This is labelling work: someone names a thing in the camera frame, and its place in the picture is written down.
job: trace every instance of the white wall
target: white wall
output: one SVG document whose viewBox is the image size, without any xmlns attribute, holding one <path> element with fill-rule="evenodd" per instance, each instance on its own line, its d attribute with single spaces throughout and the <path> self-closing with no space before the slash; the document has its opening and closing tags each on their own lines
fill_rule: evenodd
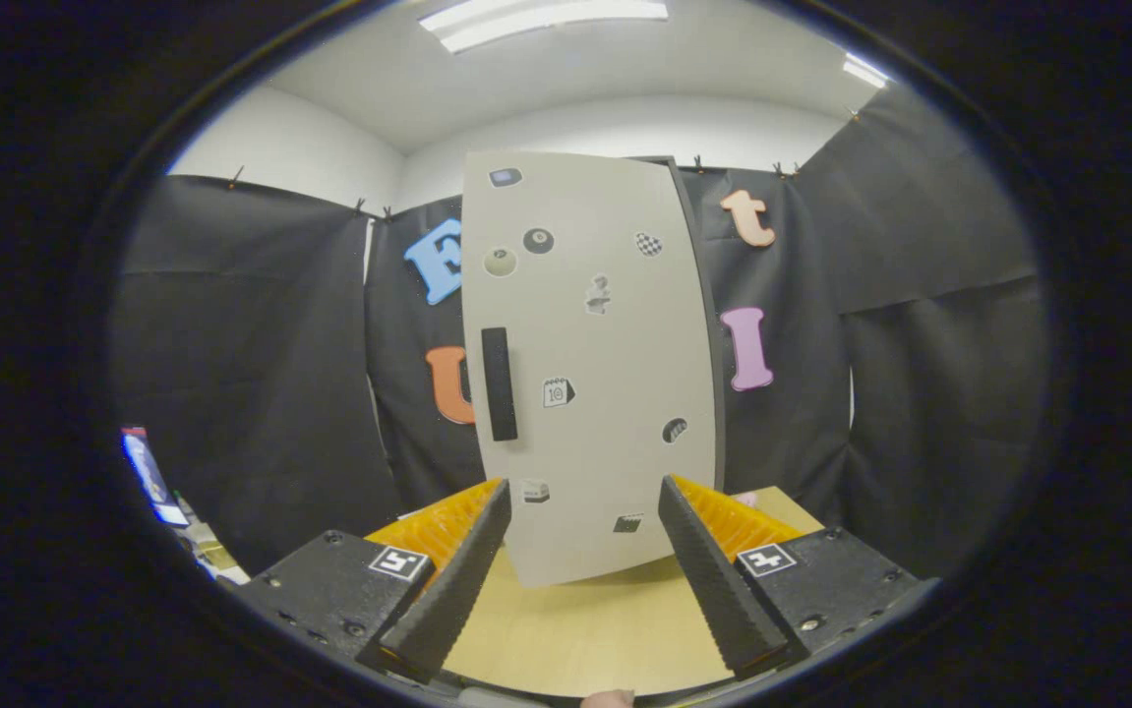
<svg viewBox="0 0 1132 708">
<path fill-rule="evenodd" d="M 723 99 L 649 95 L 551 108 L 465 130 L 404 162 L 395 211 L 460 194 L 471 150 L 543 150 L 610 157 L 672 155 L 679 165 L 771 170 L 805 164 L 849 120 Z"/>
<path fill-rule="evenodd" d="M 379 213 L 394 205 L 404 157 L 389 144 L 295 95 L 259 86 L 225 109 L 169 171 L 268 185 Z"/>
</svg>

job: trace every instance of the monitor screen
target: monitor screen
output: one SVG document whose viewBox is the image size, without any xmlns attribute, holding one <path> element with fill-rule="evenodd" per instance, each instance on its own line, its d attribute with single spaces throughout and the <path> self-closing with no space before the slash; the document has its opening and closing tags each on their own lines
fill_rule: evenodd
<svg viewBox="0 0 1132 708">
<path fill-rule="evenodd" d="M 165 523 L 188 527 L 189 519 L 185 518 L 185 512 L 180 511 L 180 503 L 177 503 L 177 498 L 169 492 L 169 485 L 164 484 L 160 466 L 146 443 L 146 428 L 120 428 L 120 432 L 123 434 L 123 451 L 132 462 L 132 469 L 137 470 L 138 477 L 142 478 L 142 487 L 151 498 L 155 514 Z"/>
</svg>

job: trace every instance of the ceiling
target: ceiling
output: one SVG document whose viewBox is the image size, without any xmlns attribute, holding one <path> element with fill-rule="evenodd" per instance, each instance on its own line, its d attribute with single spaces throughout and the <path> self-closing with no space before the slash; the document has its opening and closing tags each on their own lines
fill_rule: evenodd
<svg viewBox="0 0 1132 708">
<path fill-rule="evenodd" d="M 769 101 L 846 116 L 875 89 L 843 50 L 747 0 L 666 0 L 668 22 L 580 23 L 453 56 L 419 18 L 457 0 L 408 0 L 331 37 L 269 80 L 401 153 L 542 108 L 632 95 Z"/>
</svg>

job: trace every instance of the white curved board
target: white curved board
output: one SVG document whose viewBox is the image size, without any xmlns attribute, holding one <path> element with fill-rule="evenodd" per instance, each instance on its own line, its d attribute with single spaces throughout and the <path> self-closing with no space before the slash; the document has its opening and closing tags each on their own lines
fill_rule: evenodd
<svg viewBox="0 0 1132 708">
<path fill-rule="evenodd" d="M 722 444 L 709 297 L 670 168 L 471 153 L 461 221 L 477 434 L 488 478 L 512 485 L 517 579 L 568 582 L 669 555 L 661 478 L 717 487 Z M 501 327 L 512 440 L 499 440 L 508 400 L 489 400 L 484 370 L 497 358 L 483 331 Z"/>
</svg>

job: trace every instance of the ceiling light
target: ceiling light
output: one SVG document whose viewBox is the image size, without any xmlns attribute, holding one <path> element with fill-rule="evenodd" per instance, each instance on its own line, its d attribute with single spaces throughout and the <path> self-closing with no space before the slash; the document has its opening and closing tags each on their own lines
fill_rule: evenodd
<svg viewBox="0 0 1132 708">
<path fill-rule="evenodd" d="M 526 0 L 470 0 L 468 3 L 460 3 L 453 8 L 439 10 L 430 17 L 420 18 L 417 22 L 430 32 L 438 32 L 440 28 L 456 26 L 469 18 L 479 17 L 494 10 L 507 8 L 508 5 L 525 3 Z"/>
<path fill-rule="evenodd" d="M 585 19 L 666 19 L 664 3 L 651 3 L 645 0 L 583 0 L 575 3 L 556 3 L 539 6 L 529 10 L 490 18 L 468 26 L 460 32 L 439 37 L 448 52 L 457 53 L 471 46 L 499 40 L 501 36 L 531 31 L 531 28 L 561 26 L 566 23 L 585 22 Z"/>
<path fill-rule="evenodd" d="M 863 59 L 858 59 L 854 54 L 844 54 L 844 67 L 841 68 L 844 69 L 844 72 L 857 76 L 876 88 L 884 88 L 885 82 L 889 82 L 889 77 L 881 69 L 864 62 Z"/>
</svg>

